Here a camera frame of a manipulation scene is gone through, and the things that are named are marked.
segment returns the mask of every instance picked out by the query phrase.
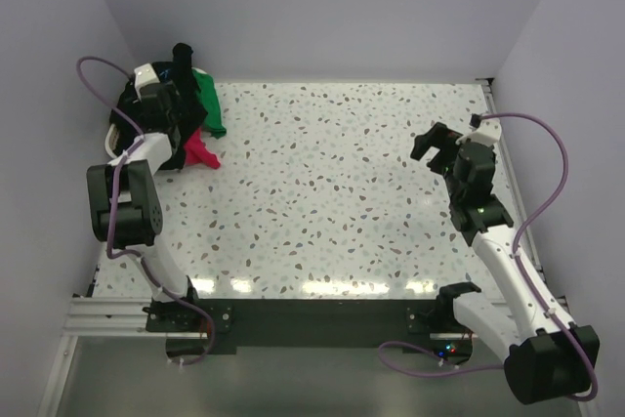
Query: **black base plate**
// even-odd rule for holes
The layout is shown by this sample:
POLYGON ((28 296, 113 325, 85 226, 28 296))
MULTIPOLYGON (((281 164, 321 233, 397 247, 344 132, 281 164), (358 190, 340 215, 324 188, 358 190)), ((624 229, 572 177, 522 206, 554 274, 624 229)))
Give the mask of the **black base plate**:
MULTIPOLYGON (((237 347, 376 348, 390 340, 432 350, 437 344, 430 333, 465 332, 462 326, 436 331, 428 325, 435 300, 204 299, 195 304, 215 321, 212 354, 235 354, 237 347)), ((199 331, 197 315, 184 322, 152 316, 146 331, 199 331)), ((201 345, 197 339, 169 339, 167 349, 171 356, 192 354, 201 345)))

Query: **white wall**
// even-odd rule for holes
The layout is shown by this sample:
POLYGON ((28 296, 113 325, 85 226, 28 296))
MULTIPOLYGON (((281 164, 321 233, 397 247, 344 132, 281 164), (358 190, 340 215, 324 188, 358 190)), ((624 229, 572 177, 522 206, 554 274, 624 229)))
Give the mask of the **white wall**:
MULTIPOLYGON (((85 171, 106 112, 74 63, 132 66, 104 0, 0 0, 0 414, 34 415, 71 294, 95 261, 85 171)), ((89 69, 113 97, 123 76, 89 69)))
MULTIPOLYGON (((562 198, 536 222, 547 278, 600 335, 605 416, 625 415, 625 12, 623 0, 542 0, 495 80, 500 110, 536 114, 570 152, 562 198)), ((557 184, 554 144, 531 124, 505 126, 528 208, 557 184)))
POLYGON ((106 0, 141 61, 193 45, 226 79, 494 76, 539 0, 106 0))

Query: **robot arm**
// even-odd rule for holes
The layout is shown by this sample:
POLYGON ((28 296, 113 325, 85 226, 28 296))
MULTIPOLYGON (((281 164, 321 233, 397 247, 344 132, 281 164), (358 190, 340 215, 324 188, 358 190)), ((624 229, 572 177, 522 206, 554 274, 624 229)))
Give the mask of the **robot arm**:
MULTIPOLYGON (((143 122, 150 132, 137 136, 132 145, 134 151, 126 155, 120 172, 120 191, 114 221, 111 219, 113 172, 123 155, 106 165, 92 166, 87 171, 92 226, 96 238, 107 242, 108 226, 114 223, 113 248, 132 249, 141 253, 162 287, 183 298, 188 294, 190 281, 176 265, 160 236, 163 217, 152 178, 180 144, 177 116, 172 110, 177 93, 171 84, 160 83, 149 64, 135 69, 135 89, 137 105, 143 109, 143 122)), ((156 302, 173 301, 149 281, 143 269, 140 271, 156 302)))
POLYGON ((493 145, 501 126, 495 119, 479 122, 462 136, 437 123, 415 138, 411 157, 420 160, 434 147, 436 156, 428 167, 445 179, 454 227, 486 264, 499 286, 513 319, 498 312, 473 283, 442 287, 432 318, 460 323, 476 332, 504 362, 508 384, 515 397, 532 403, 552 397, 587 391, 590 378, 572 344, 554 322, 553 314, 568 328, 592 365, 599 351, 599 338, 591 326, 577 326, 556 301, 526 254, 513 253, 516 231, 512 218, 492 192, 495 172, 493 145), (523 277, 514 254, 535 286, 534 293, 523 277), (550 306, 544 312, 537 296, 550 306))

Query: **terrazzo floor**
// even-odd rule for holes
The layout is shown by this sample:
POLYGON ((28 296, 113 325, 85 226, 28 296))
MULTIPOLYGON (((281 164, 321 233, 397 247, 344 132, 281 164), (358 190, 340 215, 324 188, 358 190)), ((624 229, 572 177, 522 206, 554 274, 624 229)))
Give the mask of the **terrazzo floor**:
MULTIPOLYGON (((441 177, 409 159, 435 121, 469 131, 471 113, 487 111, 479 85, 220 83, 217 92, 228 134, 203 139, 222 168, 155 176, 163 236, 200 296, 434 298, 472 280, 502 300, 451 225, 441 177)), ((495 193, 518 226, 501 162, 495 193)), ((103 251, 94 296, 150 291, 132 261, 103 251)))

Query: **green cloth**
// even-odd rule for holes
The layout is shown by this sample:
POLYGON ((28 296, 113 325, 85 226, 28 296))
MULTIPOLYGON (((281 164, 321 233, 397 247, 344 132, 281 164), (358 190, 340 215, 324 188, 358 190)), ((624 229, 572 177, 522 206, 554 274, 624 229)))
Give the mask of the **green cloth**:
POLYGON ((222 110, 219 107, 213 77, 205 73, 200 73, 195 69, 193 70, 193 76, 195 77, 197 85, 199 85, 197 98, 208 113, 208 116, 204 119, 204 128, 208 130, 214 138, 219 139, 226 134, 226 128, 222 125, 222 110))

